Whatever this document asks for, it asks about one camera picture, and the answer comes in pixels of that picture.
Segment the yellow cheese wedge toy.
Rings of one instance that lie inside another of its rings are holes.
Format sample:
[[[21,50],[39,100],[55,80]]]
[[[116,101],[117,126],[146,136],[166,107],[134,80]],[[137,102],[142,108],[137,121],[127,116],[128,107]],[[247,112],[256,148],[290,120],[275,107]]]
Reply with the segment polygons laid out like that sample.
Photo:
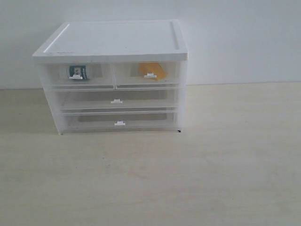
[[[166,77],[166,72],[159,63],[140,63],[138,73],[145,79],[162,80]]]

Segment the white blue pill bottle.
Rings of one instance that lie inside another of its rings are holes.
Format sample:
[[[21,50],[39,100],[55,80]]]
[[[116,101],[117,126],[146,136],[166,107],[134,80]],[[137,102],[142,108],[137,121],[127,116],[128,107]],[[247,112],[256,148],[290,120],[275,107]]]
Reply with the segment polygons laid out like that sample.
[[[91,66],[88,65],[62,65],[59,68],[60,77],[68,80],[89,80],[93,77]]]

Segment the clear middle wide drawer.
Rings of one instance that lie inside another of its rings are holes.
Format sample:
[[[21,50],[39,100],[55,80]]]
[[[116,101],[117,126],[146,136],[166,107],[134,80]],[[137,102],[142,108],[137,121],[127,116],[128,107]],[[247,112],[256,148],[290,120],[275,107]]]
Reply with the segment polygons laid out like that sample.
[[[111,90],[57,92],[64,111],[104,108],[161,108],[178,106],[178,90]]]

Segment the clear wide drawer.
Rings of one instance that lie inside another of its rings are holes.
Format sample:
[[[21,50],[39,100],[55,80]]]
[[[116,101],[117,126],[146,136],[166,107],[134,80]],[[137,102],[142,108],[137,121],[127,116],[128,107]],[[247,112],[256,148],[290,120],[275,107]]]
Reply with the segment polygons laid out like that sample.
[[[174,111],[81,113],[64,115],[67,131],[175,129],[181,130]]]
[[[57,92],[64,111],[104,108],[161,108],[178,106],[178,90],[111,90]]]

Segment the clear bottom wide drawer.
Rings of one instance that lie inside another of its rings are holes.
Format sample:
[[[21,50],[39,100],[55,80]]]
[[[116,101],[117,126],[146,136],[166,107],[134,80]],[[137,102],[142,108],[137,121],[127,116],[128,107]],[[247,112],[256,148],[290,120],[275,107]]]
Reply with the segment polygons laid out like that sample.
[[[175,129],[181,130],[174,111],[81,113],[64,115],[67,131]]]

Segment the white plastic drawer cabinet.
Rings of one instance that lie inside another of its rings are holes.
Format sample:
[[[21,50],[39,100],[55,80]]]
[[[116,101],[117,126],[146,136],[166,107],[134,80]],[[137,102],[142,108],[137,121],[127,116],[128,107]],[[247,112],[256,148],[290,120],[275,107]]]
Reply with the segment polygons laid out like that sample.
[[[34,53],[41,84],[59,134],[85,132],[67,131],[64,115],[81,113],[112,113],[141,111],[174,111],[183,129],[185,85],[178,90],[178,106],[161,108],[104,108],[64,111],[57,92],[124,90],[115,86],[113,65],[142,62],[186,62],[188,48],[175,20],[67,22],[62,24]],[[54,89],[49,84],[48,65],[109,64],[113,89]]]

